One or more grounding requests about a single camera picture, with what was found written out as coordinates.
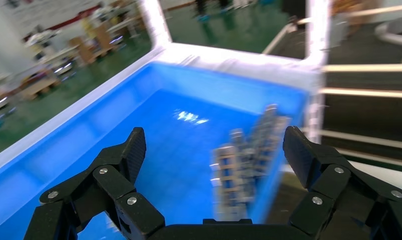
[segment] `metal screw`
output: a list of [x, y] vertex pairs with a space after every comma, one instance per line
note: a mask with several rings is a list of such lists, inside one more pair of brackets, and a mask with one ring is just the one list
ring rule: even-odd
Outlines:
[[340, 167], [335, 167], [335, 172], [339, 173], [339, 174], [343, 174], [344, 173], [344, 169], [340, 168]]
[[323, 203], [323, 200], [317, 196], [313, 197], [313, 203], [317, 205], [321, 205]]
[[99, 170], [100, 174], [106, 174], [107, 172], [108, 172], [107, 168], [103, 168], [103, 169]]
[[391, 194], [396, 196], [397, 198], [402, 198], [402, 193], [400, 193], [399, 191], [392, 190]]
[[135, 198], [135, 197], [131, 197], [131, 198], [127, 199], [127, 204], [128, 205], [133, 205], [136, 202], [137, 202], [137, 198]]
[[57, 192], [57, 191], [53, 191], [53, 192], [51, 192], [50, 194], [48, 194], [48, 198], [49, 198], [49, 199], [53, 199], [53, 198], [55, 198], [57, 195], [58, 195], [58, 192]]

